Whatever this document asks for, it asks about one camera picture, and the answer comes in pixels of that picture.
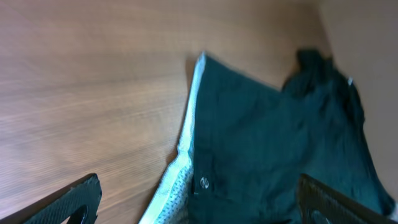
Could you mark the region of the black shorts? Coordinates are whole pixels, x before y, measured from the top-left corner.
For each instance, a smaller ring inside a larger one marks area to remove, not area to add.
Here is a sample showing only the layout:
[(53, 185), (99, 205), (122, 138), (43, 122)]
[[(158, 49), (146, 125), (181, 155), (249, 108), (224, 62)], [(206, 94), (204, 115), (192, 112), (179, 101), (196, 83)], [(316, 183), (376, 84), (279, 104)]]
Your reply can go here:
[(300, 223), (301, 174), (397, 220), (353, 81), (317, 50), (299, 50), (297, 60), (276, 90), (198, 57), (177, 157), (141, 223)]

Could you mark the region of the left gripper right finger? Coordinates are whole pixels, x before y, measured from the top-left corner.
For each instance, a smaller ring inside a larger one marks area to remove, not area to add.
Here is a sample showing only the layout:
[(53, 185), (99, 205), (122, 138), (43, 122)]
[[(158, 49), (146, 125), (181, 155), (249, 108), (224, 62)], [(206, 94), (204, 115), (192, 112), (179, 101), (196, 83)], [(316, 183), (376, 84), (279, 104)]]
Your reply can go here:
[(397, 224), (307, 174), (299, 178), (297, 201), (304, 224)]

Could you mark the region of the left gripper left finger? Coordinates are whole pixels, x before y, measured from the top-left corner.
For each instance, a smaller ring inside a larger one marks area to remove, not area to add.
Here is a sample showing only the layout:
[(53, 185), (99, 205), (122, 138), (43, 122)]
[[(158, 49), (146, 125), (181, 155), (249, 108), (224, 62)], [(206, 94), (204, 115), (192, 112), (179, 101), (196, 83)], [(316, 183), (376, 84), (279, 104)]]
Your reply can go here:
[(58, 191), (3, 219), (1, 223), (94, 224), (102, 198), (100, 180), (95, 173), (70, 183)]

